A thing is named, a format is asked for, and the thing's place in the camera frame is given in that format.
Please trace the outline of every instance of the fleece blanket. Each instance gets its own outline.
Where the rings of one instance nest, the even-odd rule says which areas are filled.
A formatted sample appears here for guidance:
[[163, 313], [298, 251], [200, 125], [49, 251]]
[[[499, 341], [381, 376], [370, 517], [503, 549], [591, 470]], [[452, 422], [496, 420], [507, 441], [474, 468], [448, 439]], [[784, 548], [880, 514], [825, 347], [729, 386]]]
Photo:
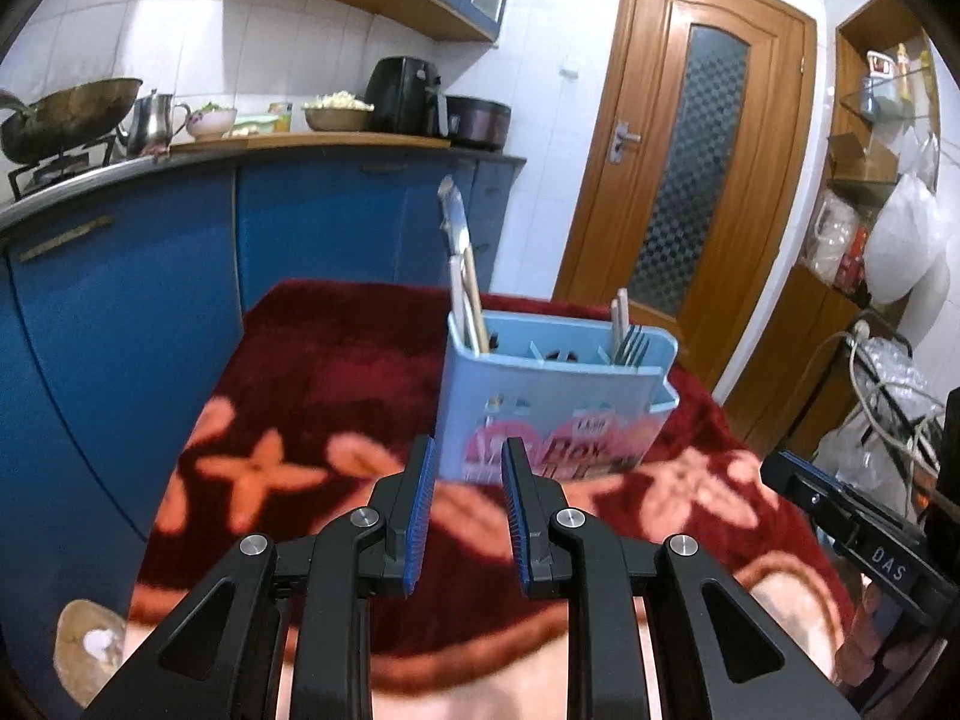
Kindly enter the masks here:
[[[448, 300], [442, 290], [291, 281], [251, 310], [157, 514], [128, 653], [243, 533], [277, 541], [317, 533], [402, 468], [414, 436], [434, 428]], [[597, 309], [494, 295], [485, 306], [604, 318]], [[762, 485], [760, 462], [704, 387], [679, 365], [669, 379], [680, 408], [640, 466], [565, 483], [570, 505], [623, 536], [690, 533], [829, 672], [853, 616], [841, 581], [798, 509]], [[640, 601], [637, 624], [648, 643]], [[374, 713], [559, 720], [566, 627], [564, 603], [520, 594], [501, 491], [440, 482], [416, 592], [406, 602], [373, 602]], [[296, 619], [291, 660], [295, 644]], [[288, 664], [281, 720], [290, 676]], [[650, 661], [647, 679], [654, 688]], [[656, 690], [651, 696], [656, 704]]]

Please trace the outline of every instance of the brown bowl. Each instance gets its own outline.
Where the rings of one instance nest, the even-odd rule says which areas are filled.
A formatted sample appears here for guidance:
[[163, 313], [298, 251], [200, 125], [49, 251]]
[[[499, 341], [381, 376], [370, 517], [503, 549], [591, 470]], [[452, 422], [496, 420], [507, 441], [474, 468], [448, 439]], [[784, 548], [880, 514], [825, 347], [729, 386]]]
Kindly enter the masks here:
[[306, 124], [314, 132], [361, 132], [369, 115], [350, 108], [304, 108]]

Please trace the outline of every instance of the door frame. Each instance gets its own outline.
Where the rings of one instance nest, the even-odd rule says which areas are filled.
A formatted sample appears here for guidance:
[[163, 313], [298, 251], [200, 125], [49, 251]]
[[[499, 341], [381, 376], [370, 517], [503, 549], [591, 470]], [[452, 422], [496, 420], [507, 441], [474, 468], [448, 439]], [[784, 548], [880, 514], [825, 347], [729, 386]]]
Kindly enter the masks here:
[[[743, 301], [736, 321], [731, 329], [731, 336], [723, 344], [723, 353], [726, 361], [717, 372], [715, 378], [719, 381], [727, 367], [736, 346], [740, 343], [743, 333], [750, 322], [750, 318], [757, 307], [760, 294], [770, 277], [776, 255], [779, 253], [786, 223], [800, 186], [800, 171], [803, 170], [803, 161], [806, 156], [806, 146], [810, 135], [810, 122], [813, 119], [813, 92], [816, 83], [817, 68], [817, 25], [808, 14], [779, 0], [757, 0], [764, 4], [797, 19], [803, 25], [803, 57], [809, 67], [805, 68], [803, 81], [800, 84], [800, 103], [797, 126], [794, 130], [793, 145], [790, 159], [787, 163], [784, 184], [779, 197], [776, 199], [774, 223], [771, 226], [760, 255], [760, 266], [751, 280], [747, 295]], [[593, 129], [593, 138], [590, 142], [587, 170], [580, 186], [577, 199], [577, 208], [573, 215], [573, 224], [563, 252], [563, 261], [560, 263], [560, 274], [554, 287], [555, 300], [568, 299], [570, 286], [584, 249], [584, 239], [587, 237], [590, 216], [597, 201], [601, 175], [606, 167], [610, 152], [611, 137], [613, 136], [614, 117], [620, 100], [620, 90], [623, 86], [624, 74], [627, 65], [627, 56], [630, 49], [632, 33], [634, 32], [634, 11], [637, 0], [620, 0], [616, 15], [616, 30], [613, 33], [610, 63], [607, 66], [607, 76], [604, 81], [603, 95], [597, 113], [596, 124]], [[716, 381], [706, 381], [707, 386], [714, 386]]]

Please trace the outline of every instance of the black air fryer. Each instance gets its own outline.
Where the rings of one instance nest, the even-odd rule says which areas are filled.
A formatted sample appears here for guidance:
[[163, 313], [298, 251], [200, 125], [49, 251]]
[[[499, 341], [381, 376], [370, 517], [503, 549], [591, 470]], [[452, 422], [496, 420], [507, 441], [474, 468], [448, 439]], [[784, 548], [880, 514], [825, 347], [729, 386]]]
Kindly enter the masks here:
[[[397, 135], [445, 137], [445, 100], [437, 68], [424, 59], [391, 56], [373, 68], [366, 103], [373, 105], [367, 129]], [[438, 110], [443, 109], [443, 117]]]

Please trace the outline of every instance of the utensil holder compartment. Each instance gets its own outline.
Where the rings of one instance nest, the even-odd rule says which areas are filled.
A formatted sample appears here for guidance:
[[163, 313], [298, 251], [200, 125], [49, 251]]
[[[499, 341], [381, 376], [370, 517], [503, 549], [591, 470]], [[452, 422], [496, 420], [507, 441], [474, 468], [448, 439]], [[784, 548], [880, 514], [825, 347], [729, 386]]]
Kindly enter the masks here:
[[440, 475], [499, 484], [500, 450], [524, 441], [534, 473], [589, 479], [633, 469], [680, 397], [666, 381], [677, 341], [644, 327], [636, 367], [613, 365], [609, 322], [485, 311], [491, 354], [466, 348], [448, 318], [435, 435]]

